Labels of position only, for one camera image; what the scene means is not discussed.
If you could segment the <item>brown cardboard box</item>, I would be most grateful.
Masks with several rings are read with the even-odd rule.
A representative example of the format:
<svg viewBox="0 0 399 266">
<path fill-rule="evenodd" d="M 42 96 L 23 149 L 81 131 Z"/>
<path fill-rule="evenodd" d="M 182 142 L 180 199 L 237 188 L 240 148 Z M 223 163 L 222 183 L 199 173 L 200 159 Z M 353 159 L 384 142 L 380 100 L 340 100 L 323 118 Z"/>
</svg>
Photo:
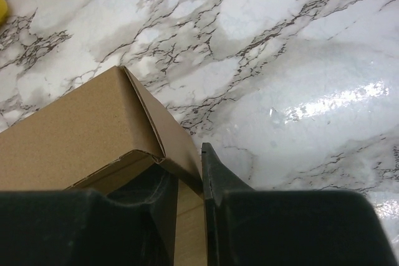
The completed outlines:
<svg viewBox="0 0 399 266">
<path fill-rule="evenodd" d="M 1 193 L 108 195 L 153 165 L 202 193 L 191 136 L 125 67 L 112 67 L 1 133 Z"/>
</svg>

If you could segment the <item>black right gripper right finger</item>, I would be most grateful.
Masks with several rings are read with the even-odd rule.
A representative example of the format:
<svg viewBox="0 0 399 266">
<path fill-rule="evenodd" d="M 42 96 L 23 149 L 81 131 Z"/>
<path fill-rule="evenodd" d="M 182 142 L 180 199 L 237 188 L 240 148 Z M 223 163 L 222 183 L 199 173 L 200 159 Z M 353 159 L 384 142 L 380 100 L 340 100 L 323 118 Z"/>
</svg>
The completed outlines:
<svg viewBox="0 0 399 266">
<path fill-rule="evenodd" d="M 373 206 L 353 191 L 257 191 L 201 148 L 209 265 L 392 265 Z"/>
</svg>

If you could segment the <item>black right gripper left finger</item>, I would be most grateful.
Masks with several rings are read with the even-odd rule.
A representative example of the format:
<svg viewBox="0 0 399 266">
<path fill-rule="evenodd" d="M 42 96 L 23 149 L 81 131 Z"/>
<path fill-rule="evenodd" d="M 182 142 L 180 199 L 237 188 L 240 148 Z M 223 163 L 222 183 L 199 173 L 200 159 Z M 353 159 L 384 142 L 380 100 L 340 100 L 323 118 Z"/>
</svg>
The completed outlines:
<svg viewBox="0 0 399 266">
<path fill-rule="evenodd" d="M 108 195 L 1 193 L 2 265 L 173 265 L 178 179 L 158 165 Z"/>
</svg>

